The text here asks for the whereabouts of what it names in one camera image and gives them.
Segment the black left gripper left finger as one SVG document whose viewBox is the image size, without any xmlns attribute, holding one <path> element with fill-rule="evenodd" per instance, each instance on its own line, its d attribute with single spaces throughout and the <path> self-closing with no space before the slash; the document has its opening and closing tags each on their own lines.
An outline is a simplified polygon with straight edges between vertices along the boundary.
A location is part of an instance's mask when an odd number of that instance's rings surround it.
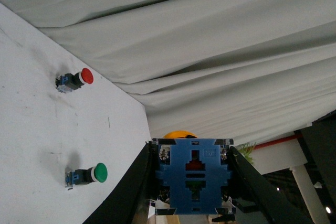
<svg viewBox="0 0 336 224">
<path fill-rule="evenodd" d="M 84 223 L 147 223 L 150 199 L 157 195 L 156 145 L 148 142 L 113 191 Z"/>
</svg>

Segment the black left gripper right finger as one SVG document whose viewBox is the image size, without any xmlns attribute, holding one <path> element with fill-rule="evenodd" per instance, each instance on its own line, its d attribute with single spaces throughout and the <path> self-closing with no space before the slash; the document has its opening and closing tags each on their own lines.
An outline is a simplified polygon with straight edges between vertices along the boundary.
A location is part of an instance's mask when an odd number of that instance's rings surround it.
<svg viewBox="0 0 336 224">
<path fill-rule="evenodd" d="M 242 154 L 231 146 L 228 162 L 232 166 L 241 190 L 246 190 L 269 223 L 313 223 L 284 195 L 277 192 Z"/>
</svg>

